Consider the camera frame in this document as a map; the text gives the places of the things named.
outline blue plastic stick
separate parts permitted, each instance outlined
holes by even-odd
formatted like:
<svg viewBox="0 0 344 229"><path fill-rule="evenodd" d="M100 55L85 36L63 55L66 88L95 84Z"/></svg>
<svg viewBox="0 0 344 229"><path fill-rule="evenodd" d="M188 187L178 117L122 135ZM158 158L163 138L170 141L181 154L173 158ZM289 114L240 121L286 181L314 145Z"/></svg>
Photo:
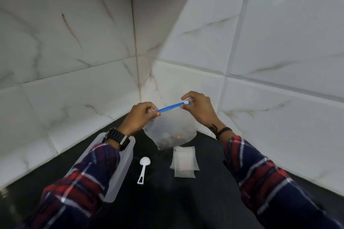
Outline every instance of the blue plastic stick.
<svg viewBox="0 0 344 229"><path fill-rule="evenodd" d="M184 104L189 104L191 105L191 101L187 100L187 101L184 101L184 102L181 102L181 103L177 103L177 104L174 104L174 105L171 105L171 106L168 106L168 107L165 107L163 109L158 109L156 112L165 112L165 111L168 111L168 110L171 110L171 109L175 109L177 107L180 107L181 105L184 105Z"/></svg>

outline person's right hand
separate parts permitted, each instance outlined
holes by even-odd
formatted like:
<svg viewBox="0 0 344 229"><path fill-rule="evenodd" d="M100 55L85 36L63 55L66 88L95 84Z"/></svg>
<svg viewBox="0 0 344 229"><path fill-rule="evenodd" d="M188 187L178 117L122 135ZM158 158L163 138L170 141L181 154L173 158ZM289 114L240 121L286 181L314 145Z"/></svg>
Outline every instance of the person's right hand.
<svg viewBox="0 0 344 229"><path fill-rule="evenodd" d="M217 117L209 97L195 91L190 91L181 97L182 100L186 100L187 98L191 101L191 105L184 104L181 108L190 112L199 123L213 132L220 131L226 127Z"/></svg>

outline tattoo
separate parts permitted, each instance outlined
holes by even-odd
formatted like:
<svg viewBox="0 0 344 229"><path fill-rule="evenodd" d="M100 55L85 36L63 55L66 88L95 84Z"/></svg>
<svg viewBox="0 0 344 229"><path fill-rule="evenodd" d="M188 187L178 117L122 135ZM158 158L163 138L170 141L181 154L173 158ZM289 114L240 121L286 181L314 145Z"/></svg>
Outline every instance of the tattoo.
<svg viewBox="0 0 344 229"><path fill-rule="evenodd" d="M214 124L212 124L213 126L210 127L210 131L213 132L215 134L215 136L217 136L217 126L215 126Z"/></svg>

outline black granite surface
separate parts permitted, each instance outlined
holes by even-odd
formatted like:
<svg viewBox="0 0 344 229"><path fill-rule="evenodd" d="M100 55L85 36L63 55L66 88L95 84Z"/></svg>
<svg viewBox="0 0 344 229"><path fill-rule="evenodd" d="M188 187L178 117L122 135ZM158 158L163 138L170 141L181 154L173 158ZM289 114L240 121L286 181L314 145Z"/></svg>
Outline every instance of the black granite surface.
<svg viewBox="0 0 344 229"><path fill-rule="evenodd" d="M62 178L101 132L118 127L123 118L11 184L0 198L0 228L16 222L38 205L43 188ZM134 158L114 203L104 203L89 228L262 228L240 200L239 190L223 164L221 145L198 133L185 146L195 146L200 171L196 179L175 178L170 169L172 149L159 151L143 131L134 135ZM144 185L137 184L147 156ZM344 198L302 178L291 177L314 195L328 213L344 222Z"/></svg>

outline shirt sleeve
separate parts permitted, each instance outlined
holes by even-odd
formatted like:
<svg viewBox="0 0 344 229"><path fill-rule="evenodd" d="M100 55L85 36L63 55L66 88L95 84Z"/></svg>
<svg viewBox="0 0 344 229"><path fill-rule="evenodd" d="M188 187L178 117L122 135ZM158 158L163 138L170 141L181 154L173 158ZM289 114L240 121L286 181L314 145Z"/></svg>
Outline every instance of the shirt sleeve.
<svg viewBox="0 0 344 229"><path fill-rule="evenodd" d="M18 228L86 228L101 207L119 160L114 147L96 144L71 175L44 189L39 208Z"/></svg>
<svg viewBox="0 0 344 229"><path fill-rule="evenodd" d="M283 169L240 136L224 145L224 153L242 201L265 228L342 228Z"/></svg>

